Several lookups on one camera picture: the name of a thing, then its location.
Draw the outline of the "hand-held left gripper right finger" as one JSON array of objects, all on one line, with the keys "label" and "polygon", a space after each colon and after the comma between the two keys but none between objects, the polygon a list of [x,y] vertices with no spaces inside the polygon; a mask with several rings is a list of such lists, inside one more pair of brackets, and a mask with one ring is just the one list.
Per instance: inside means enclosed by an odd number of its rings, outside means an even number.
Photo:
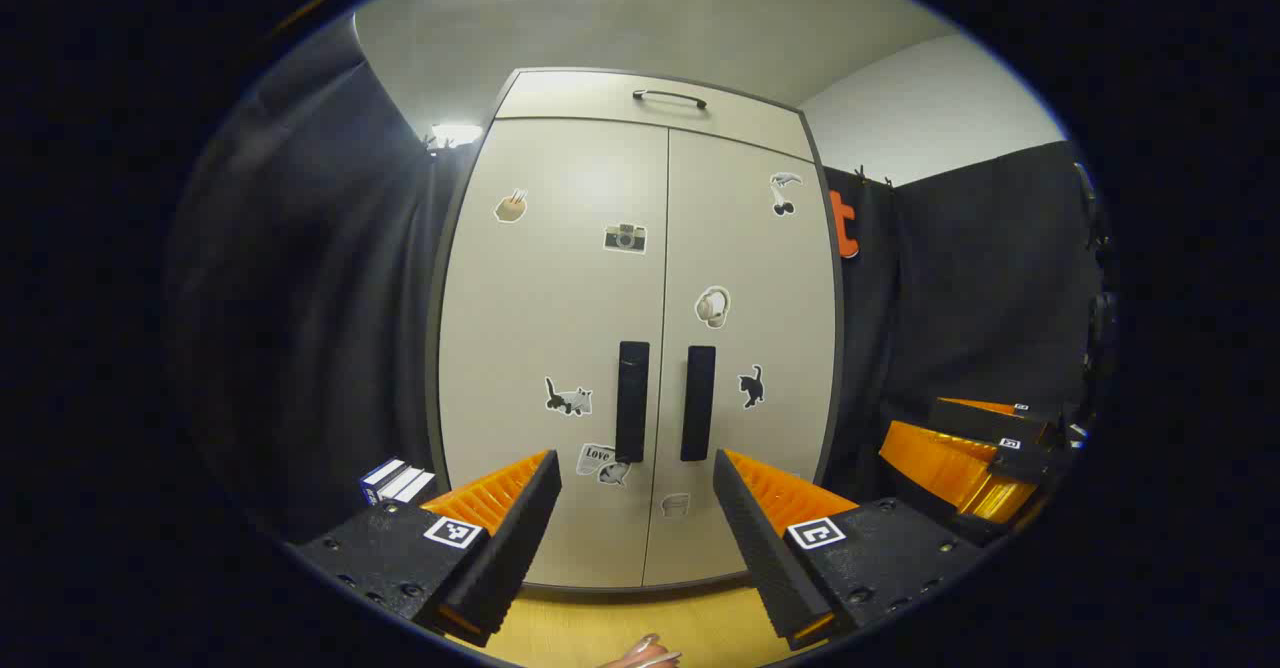
[{"label": "hand-held left gripper right finger", "polygon": [[713,489],[776,633],[792,650],[905,616],[987,557],[896,498],[856,504],[719,449]]}]

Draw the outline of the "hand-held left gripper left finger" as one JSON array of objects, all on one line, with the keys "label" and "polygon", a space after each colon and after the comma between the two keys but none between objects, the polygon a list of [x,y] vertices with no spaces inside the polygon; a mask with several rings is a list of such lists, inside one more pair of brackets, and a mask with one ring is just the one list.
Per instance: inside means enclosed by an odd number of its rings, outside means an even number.
[{"label": "hand-held left gripper left finger", "polygon": [[483,648],[524,586],[561,489],[557,450],[538,450],[440,497],[381,499],[293,549],[375,609]]}]

